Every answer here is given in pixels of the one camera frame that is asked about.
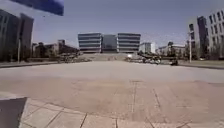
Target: stone tile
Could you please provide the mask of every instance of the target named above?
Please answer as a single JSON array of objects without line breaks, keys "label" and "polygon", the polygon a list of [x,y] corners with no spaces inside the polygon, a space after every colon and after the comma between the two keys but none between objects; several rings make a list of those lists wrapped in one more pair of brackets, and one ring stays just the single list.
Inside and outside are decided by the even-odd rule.
[{"label": "stone tile", "polygon": [[58,111],[41,108],[24,119],[24,123],[33,127],[44,128],[58,114]]},{"label": "stone tile", "polygon": [[41,102],[41,101],[38,101],[38,100],[33,100],[33,99],[30,99],[30,98],[27,100],[27,103],[31,104],[31,105],[39,106],[39,107],[42,107],[46,104],[44,102]]},{"label": "stone tile", "polygon": [[52,105],[52,104],[45,104],[43,107],[47,108],[47,109],[55,110],[55,111],[63,110],[63,107],[59,107],[59,106]]},{"label": "stone tile", "polygon": [[33,127],[31,127],[27,124],[24,124],[24,123],[20,123],[19,128],[33,128]]},{"label": "stone tile", "polygon": [[184,124],[166,124],[166,123],[152,123],[154,128],[190,128],[187,125]]},{"label": "stone tile", "polygon": [[47,128],[80,128],[85,115],[60,113]]},{"label": "stone tile", "polygon": [[34,111],[36,111],[38,108],[37,106],[33,106],[30,104],[26,104],[23,110],[23,115],[22,118],[25,118],[26,116],[30,115],[31,113],[33,113]]},{"label": "stone tile", "polygon": [[82,128],[115,128],[115,119],[88,115]]},{"label": "stone tile", "polygon": [[221,123],[190,123],[190,128],[224,128]]},{"label": "stone tile", "polygon": [[150,123],[145,122],[131,122],[125,120],[117,121],[118,128],[153,128]]},{"label": "stone tile", "polygon": [[75,111],[75,110],[68,109],[68,108],[64,108],[62,111],[63,111],[63,112],[66,112],[66,113],[73,113],[73,114],[81,114],[81,115],[85,115],[85,113],[83,113],[83,112]]}]

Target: sky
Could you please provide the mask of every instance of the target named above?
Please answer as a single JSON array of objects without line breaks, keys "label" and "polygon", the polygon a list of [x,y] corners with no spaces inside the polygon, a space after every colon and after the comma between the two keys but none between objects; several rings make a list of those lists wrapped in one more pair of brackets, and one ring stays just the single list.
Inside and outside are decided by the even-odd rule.
[{"label": "sky", "polygon": [[75,47],[77,34],[89,32],[140,33],[141,42],[155,42],[157,47],[169,41],[184,44],[188,21],[224,8],[224,0],[64,0],[64,6],[64,16],[56,16],[0,0],[0,9],[34,18],[32,42],[65,39]]}]

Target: tree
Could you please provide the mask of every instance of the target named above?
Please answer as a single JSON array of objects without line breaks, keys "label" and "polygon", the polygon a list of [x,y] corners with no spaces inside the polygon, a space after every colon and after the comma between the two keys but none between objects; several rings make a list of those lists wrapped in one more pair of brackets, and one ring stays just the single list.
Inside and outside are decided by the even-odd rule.
[{"label": "tree", "polygon": [[175,57],[176,56],[176,50],[173,48],[173,42],[170,41],[168,42],[168,53],[167,53],[167,56],[170,56],[170,57]]},{"label": "tree", "polygon": [[172,47],[173,46],[173,42],[171,42],[171,41],[168,42],[168,46],[171,46]]}]

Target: white building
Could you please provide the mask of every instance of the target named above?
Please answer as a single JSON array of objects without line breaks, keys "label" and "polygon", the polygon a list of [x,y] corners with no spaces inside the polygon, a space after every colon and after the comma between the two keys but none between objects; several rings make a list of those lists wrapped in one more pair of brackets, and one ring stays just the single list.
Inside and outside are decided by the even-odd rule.
[{"label": "white building", "polygon": [[213,58],[224,58],[224,11],[212,12],[208,17],[209,51]]},{"label": "white building", "polygon": [[139,51],[155,53],[156,47],[154,42],[143,42],[139,45]]}]

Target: building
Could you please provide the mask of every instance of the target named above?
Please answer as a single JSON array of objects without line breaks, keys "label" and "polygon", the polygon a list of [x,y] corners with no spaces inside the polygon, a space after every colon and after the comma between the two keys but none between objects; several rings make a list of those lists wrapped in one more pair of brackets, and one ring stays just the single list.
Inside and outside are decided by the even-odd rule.
[{"label": "building", "polygon": [[17,17],[0,10],[0,61],[17,60],[19,41],[21,59],[30,57],[33,21],[25,14]]},{"label": "building", "polygon": [[0,10],[0,61],[17,58],[19,18]]},{"label": "building", "polygon": [[206,18],[201,16],[188,24],[188,34],[192,46],[192,58],[205,58],[208,55],[208,30]]},{"label": "building", "polygon": [[208,17],[209,51],[211,59],[224,58],[224,11],[218,10]]},{"label": "building", "polygon": [[139,51],[147,53],[155,53],[155,43],[143,42],[139,45]]},{"label": "building", "polygon": [[102,39],[102,53],[116,53],[117,52],[117,37],[116,35],[103,35]]},{"label": "building", "polygon": [[44,44],[42,42],[32,44],[33,58],[51,58],[63,53],[78,53],[78,49],[65,44],[65,40],[58,40],[57,43]]},{"label": "building", "polygon": [[[184,57],[185,55],[185,45],[180,45],[180,44],[174,44],[172,45],[174,51],[175,51],[175,55],[177,57]],[[170,51],[170,47],[169,46],[162,46],[162,47],[159,47],[158,49],[156,49],[156,53],[158,55],[161,55],[161,56],[168,56],[168,52]]]},{"label": "building", "polygon": [[79,49],[83,53],[101,53],[102,34],[78,34]]},{"label": "building", "polygon": [[138,52],[140,38],[140,34],[133,33],[118,33],[117,35],[78,34],[79,49],[83,53]]},{"label": "building", "polygon": [[25,15],[20,15],[19,39],[21,43],[21,59],[27,59],[31,56],[31,40],[34,19]]},{"label": "building", "polygon": [[141,35],[134,33],[117,34],[117,51],[120,53],[138,52]]}]

